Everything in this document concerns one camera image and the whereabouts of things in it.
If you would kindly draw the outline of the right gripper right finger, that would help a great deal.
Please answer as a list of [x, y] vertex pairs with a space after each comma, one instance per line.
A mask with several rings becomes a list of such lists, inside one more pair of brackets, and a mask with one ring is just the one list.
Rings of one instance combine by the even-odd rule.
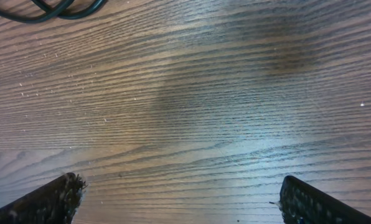
[[287, 175], [279, 193], [285, 224], [371, 224], [371, 217]]

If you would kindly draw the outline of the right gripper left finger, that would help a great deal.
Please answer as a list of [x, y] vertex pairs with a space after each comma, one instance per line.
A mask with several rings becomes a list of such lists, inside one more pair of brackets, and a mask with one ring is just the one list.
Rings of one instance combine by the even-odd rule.
[[0, 208], [0, 224], [71, 224], [86, 182], [72, 172]]

